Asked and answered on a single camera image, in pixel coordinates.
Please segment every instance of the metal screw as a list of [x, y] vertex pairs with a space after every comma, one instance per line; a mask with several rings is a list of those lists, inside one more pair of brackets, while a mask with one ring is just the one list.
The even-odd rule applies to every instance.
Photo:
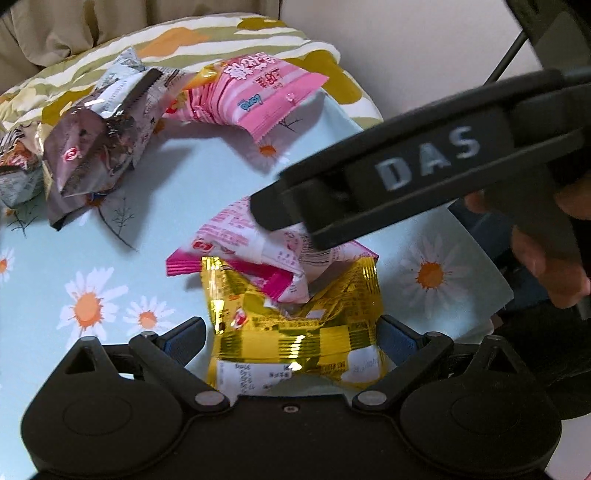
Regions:
[[378, 405], [386, 403], [388, 397], [385, 393], [378, 390], [368, 390], [367, 392], [361, 392], [357, 395], [357, 400], [368, 407], [377, 407]]
[[216, 390], [207, 390], [195, 395], [195, 401], [203, 407], [215, 407], [225, 399], [226, 397]]

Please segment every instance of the pink wrapper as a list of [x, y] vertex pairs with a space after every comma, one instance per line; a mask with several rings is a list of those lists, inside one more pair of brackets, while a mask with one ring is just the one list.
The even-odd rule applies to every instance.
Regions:
[[332, 264], [378, 256], [358, 242], [325, 251], [313, 249], [301, 225], [266, 232], [254, 222], [246, 197], [203, 225], [186, 245], [166, 260], [169, 277], [201, 270], [202, 257], [220, 257], [245, 274], [265, 295], [282, 303], [305, 303], [308, 284]]
[[208, 83], [183, 92], [164, 117], [237, 125], [255, 142], [328, 80], [265, 53], [221, 61], [203, 71], [213, 72], [215, 79], [210, 73], [204, 80]]

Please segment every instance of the white wall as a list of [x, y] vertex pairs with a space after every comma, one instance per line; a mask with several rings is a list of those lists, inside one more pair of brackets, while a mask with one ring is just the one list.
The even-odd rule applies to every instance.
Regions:
[[[336, 45], [384, 117], [481, 85], [521, 30], [503, 0], [283, 0], [281, 18]], [[539, 68], [528, 43], [507, 75]]]

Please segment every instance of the chocolate wrapper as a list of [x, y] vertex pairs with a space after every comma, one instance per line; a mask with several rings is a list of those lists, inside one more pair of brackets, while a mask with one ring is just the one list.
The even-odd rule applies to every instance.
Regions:
[[126, 50], [100, 79], [101, 88], [65, 112], [47, 138], [47, 210], [57, 229], [66, 215], [94, 194], [111, 192], [138, 164], [156, 122], [190, 77], [164, 67], [139, 71], [134, 55]]
[[40, 124], [33, 122], [10, 130], [0, 141], [0, 199], [10, 208], [43, 191]]

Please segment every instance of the gold foil snack bag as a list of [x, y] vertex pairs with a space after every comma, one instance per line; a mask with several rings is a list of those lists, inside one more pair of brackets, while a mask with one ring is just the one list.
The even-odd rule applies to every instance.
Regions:
[[357, 260], [292, 315], [217, 257], [203, 259], [201, 276], [215, 335], [210, 385], [234, 382], [241, 394], [260, 394], [294, 374], [361, 386], [384, 373], [373, 258]]

